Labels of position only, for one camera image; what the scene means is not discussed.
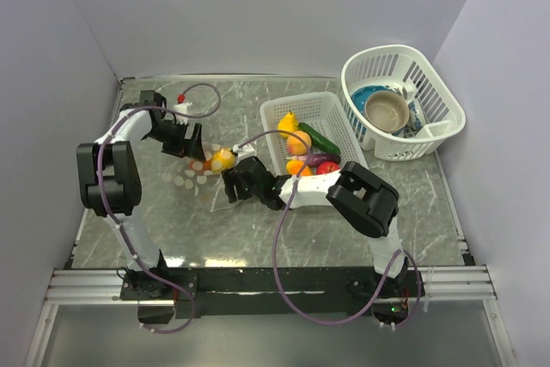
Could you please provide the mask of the yellow fake lemon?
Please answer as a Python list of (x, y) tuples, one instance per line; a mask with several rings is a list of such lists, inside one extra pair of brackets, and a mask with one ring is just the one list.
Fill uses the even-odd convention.
[(211, 157), (211, 171), (215, 174), (235, 165), (235, 154), (229, 148), (221, 148)]

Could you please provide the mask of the orange yellow fake mango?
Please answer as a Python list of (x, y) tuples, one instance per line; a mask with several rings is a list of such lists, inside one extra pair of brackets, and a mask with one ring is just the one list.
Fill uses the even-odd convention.
[(289, 160), (286, 163), (286, 171), (288, 174), (299, 175), (301, 177), (314, 175), (310, 167), (299, 160)]

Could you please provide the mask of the polka dot zip bag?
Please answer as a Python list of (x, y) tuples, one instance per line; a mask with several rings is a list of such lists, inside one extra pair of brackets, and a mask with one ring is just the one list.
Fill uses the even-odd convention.
[[(233, 146), (204, 143), (205, 160), (201, 162), (211, 162), (211, 157), (215, 152), (221, 148), (232, 149)], [(177, 188), (184, 197), (195, 198), (202, 206), (209, 205), (210, 212), (232, 209), (242, 203), (242, 200), (234, 204), (228, 201), (224, 191), (222, 172), (217, 174), (211, 170), (195, 172), (188, 167), (188, 163), (192, 160), (195, 159), (183, 157), (170, 162), (168, 169), (160, 173), (162, 181)]]

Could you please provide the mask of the orange fake peach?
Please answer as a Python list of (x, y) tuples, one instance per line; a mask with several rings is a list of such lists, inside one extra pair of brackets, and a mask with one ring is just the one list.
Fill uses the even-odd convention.
[(295, 131), (287, 138), (287, 151), (293, 156), (306, 155), (312, 145), (310, 135), (307, 132)]

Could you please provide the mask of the purple fake eggplant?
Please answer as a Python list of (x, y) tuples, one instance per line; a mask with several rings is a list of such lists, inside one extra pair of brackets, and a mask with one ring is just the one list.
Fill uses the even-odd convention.
[(341, 163), (340, 155), (327, 153), (312, 153), (310, 155), (293, 156), (294, 160), (304, 162), (307, 166), (317, 168), (324, 162)]

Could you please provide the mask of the yellow fake pear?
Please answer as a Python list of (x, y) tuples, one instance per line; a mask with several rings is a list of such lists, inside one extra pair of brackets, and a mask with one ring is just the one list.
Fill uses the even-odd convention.
[(278, 122), (279, 135), (286, 139), (291, 134), (298, 130), (298, 120), (296, 115), (289, 111), (279, 122)]

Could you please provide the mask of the red fake apple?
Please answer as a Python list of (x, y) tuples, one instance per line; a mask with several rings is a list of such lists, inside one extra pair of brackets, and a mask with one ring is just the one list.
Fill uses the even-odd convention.
[(340, 170), (340, 166), (336, 162), (323, 162), (316, 168), (316, 173), (321, 174), (330, 174)]

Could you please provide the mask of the green fake vegetable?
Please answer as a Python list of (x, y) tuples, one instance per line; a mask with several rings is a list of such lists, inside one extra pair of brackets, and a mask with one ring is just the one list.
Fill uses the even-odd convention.
[(304, 122), (300, 122), (298, 124), (298, 128), (300, 131), (307, 132), (310, 135), (312, 145), (318, 150), (321, 150), (324, 153), (328, 153), (328, 154), (337, 154), (337, 155), (341, 154), (340, 148), (335, 143), (333, 143), (328, 138), (323, 136), (320, 132), (318, 132), (312, 126)]

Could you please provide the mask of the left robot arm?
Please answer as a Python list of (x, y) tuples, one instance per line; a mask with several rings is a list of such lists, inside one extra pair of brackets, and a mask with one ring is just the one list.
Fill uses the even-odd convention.
[(152, 241), (139, 205), (143, 188), (132, 146), (146, 138), (162, 144), (161, 152), (203, 161), (202, 125), (189, 123), (187, 110), (170, 109), (154, 90), (125, 104), (109, 130), (76, 149), (82, 204), (109, 224), (126, 258), (125, 282), (158, 300), (180, 288), (171, 281), (161, 249)]

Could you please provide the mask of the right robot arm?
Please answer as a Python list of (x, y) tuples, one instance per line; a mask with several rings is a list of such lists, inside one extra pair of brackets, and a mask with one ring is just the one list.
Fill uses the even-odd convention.
[(399, 192), (357, 162), (327, 174), (296, 177), (274, 175), (256, 156), (222, 172), (230, 203), (257, 198), (273, 211), (310, 206), (331, 206), (358, 233), (364, 235), (373, 255), (376, 287), (395, 297), (406, 286), (407, 258), (400, 254), (401, 240), (395, 219)]

